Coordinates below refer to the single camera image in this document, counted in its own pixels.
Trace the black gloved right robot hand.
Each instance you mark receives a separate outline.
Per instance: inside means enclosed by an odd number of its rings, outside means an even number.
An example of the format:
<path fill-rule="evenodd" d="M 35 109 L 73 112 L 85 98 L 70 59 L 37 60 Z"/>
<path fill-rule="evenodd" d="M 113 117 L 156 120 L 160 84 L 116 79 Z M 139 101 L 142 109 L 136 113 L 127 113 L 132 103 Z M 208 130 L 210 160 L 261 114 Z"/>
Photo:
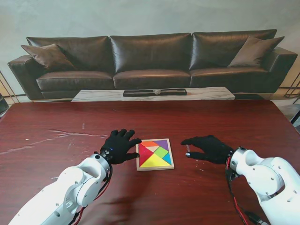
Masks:
<path fill-rule="evenodd" d="M 183 140 L 181 145 L 193 145 L 202 150 L 202 152 L 187 152 L 186 156 L 188 158 L 204 160 L 219 165 L 225 165 L 227 159 L 235 152 L 233 148 L 213 135 L 188 138 Z"/>

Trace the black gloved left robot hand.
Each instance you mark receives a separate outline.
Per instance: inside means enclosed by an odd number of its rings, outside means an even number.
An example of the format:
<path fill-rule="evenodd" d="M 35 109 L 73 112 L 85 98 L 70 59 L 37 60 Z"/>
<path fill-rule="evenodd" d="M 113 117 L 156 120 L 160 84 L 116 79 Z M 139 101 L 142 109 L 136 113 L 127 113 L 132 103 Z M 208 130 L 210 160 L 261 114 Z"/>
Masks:
<path fill-rule="evenodd" d="M 139 153 L 128 152 L 131 148 L 142 142 L 140 138 L 131 140 L 134 134 L 134 130 L 127 131 L 126 129 L 121 129 L 120 131 L 112 131 L 101 147 L 100 155 L 111 165 L 118 165 L 125 161 L 139 158 Z"/>

